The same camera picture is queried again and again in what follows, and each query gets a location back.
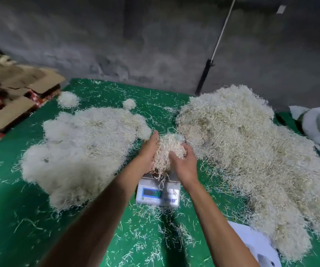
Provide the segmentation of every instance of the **green floor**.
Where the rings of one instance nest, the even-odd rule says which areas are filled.
[[[145,116],[149,126],[161,134],[174,131],[173,109],[189,100],[185,94],[85,79],[73,79],[67,90],[82,99],[80,109],[122,107],[122,101],[133,98],[137,107],[132,112]],[[0,266],[35,266],[81,212],[53,212],[47,194],[36,185],[26,184],[18,171],[23,152],[43,138],[41,124],[60,111],[52,100],[0,142]],[[281,117],[294,127],[289,115]],[[225,183],[211,180],[207,165],[199,162],[198,167],[200,180],[219,209],[229,220],[240,219],[245,199],[211,189],[220,187],[225,192]],[[101,266],[213,266],[188,195],[183,194],[180,208],[172,214],[137,206],[132,198]],[[320,267],[320,242],[313,239],[313,250],[303,263],[293,266]]]

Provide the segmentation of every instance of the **wall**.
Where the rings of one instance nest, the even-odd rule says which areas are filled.
[[[274,11],[288,4],[284,14]],[[194,94],[230,0],[0,0],[0,49],[84,77]],[[320,106],[320,0],[238,0],[203,92]]]

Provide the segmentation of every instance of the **scale platform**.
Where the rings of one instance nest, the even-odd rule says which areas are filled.
[[[169,172],[163,185],[147,173],[140,179],[135,201],[139,204],[177,208],[180,205],[180,191],[181,184],[175,172]]]

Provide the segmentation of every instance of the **forearm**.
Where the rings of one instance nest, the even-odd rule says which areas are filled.
[[[67,229],[39,266],[98,267],[143,170],[139,158],[130,162]]]
[[[215,266],[259,267],[203,186],[195,182],[189,187],[188,192]]]

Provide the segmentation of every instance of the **right hand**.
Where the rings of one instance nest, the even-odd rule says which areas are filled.
[[[178,179],[188,192],[188,190],[198,183],[197,175],[197,158],[194,155],[192,147],[182,143],[182,147],[186,150],[184,159],[180,159],[172,151],[169,152],[171,167],[177,173]]]

